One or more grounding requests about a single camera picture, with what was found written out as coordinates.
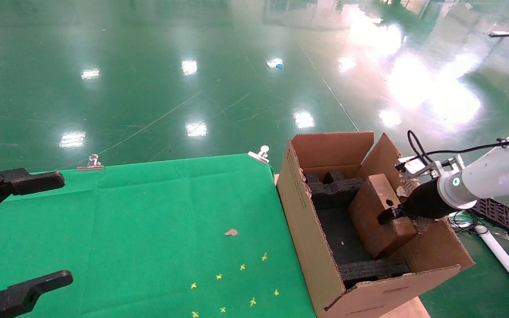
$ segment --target cardboard box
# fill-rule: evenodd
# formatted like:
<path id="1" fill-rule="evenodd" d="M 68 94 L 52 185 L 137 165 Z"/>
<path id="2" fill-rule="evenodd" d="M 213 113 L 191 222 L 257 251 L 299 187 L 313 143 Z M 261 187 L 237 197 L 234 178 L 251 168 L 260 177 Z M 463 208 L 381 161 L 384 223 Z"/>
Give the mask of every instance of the cardboard box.
<path id="1" fill-rule="evenodd" d="M 345 178 L 363 178 L 369 183 L 369 176 L 383 174 L 391 191 L 396 191 L 404 185 L 394 168 L 401 154 L 386 134 L 371 150 L 373 143 L 372 132 L 339 132 L 300 134 L 286 145 L 277 189 L 319 318 L 377 318 L 474 265 L 448 223 L 440 220 L 390 251 L 393 257 L 406 260 L 413 273 L 345 288 L 303 173 L 323 178 L 327 171 L 341 171 Z M 375 181 L 378 178 L 373 177 L 369 186 L 386 188 Z M 376 190 L 370 193 L 378 195 Z M 385 208 L 382 204 L 361 206 L 363 213 L 376 215 Z"/>

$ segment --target green table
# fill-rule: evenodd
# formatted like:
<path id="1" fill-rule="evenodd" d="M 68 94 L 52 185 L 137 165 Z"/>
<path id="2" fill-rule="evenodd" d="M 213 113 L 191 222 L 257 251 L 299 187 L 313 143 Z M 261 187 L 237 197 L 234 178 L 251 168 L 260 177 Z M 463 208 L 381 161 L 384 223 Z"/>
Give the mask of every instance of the green table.
<path id="1" fill-rule="evenodd" d="M 315 317 L 270 166 L 225 155 L 63 174 L 62 189 L 0 205 L 0 290 L 74 277 L 26 317 Z"/>

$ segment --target metal binder clip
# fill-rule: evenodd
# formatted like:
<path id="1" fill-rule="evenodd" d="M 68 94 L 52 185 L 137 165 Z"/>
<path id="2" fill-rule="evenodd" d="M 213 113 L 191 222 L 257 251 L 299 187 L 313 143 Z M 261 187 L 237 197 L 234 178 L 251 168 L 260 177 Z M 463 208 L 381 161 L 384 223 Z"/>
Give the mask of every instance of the metal binder clip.
<path id="1" fill-rule="evenodd" d="M 258 160 L 261 163 L 268 164 L 268 159 L 266 159 L 268 157 L 268 154 L 267 154 L 268 150 L 269 150 L 268 146 L 262 146 L 262 147 L 260 147 L 260 151 L 258 153 L 249 151 L 249 157 L 251 157 L 252 159 Z"/>
<path id="2" fill-rule="evenodd" d="M 77 171 L 95 171 L 95 170 L 103 170 L 103 166 L 99 161 L 97 161 L 99 155 L 95 153 L 89 157 L 89 162 L 87 162 L 87 167 L 77 167 Z"/>

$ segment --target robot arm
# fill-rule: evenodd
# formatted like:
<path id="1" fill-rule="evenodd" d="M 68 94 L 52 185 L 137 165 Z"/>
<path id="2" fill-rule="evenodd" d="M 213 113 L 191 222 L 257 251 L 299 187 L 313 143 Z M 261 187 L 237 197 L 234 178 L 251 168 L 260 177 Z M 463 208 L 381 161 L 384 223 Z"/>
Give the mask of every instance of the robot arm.
<path id="1" fill-rule="evenodd" d="M 30 174 L 25 169 L 0 171 L 0 203 L 10 195 L 26 195 L 62 188 L 64 177 L 59 172 Z M 72 273 L 60 270 L 27 280 L 0 291 L 0 318 L 13 318 L 33 310 L 45 292 L 72 284 Z"/>
<path id="2" fill-rule="evenodd" d="M 440 219 L 472 208 L 478 199 L 509 195 L 509 137 L 467 167 L 457 154 L 442 163 L 434 161 L 428 165 L 423 165 L 418 157 L 402 159 L 396 168 L 407 179 L 427 174 L 433 179 L 417 187 L 406 202 L 383 211 L 378 222 L 386 224 L 402 216 Z"/>

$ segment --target small paper scrap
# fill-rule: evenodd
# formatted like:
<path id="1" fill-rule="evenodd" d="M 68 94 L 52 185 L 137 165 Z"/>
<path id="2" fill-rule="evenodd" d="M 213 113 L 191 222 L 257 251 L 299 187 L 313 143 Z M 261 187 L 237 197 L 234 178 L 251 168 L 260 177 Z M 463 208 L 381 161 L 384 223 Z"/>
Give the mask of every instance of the small paper scrap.
<path id="1" fill-rule="evenodd" d="M 237 230 L 235 229 L 231 229 L 231 230 L 228 230 L 227 232 L 225 232 L 225 235 L 232 235 L 232 236 L 235 236 L 237 235 L 239 232 L 237 232 Z"/>

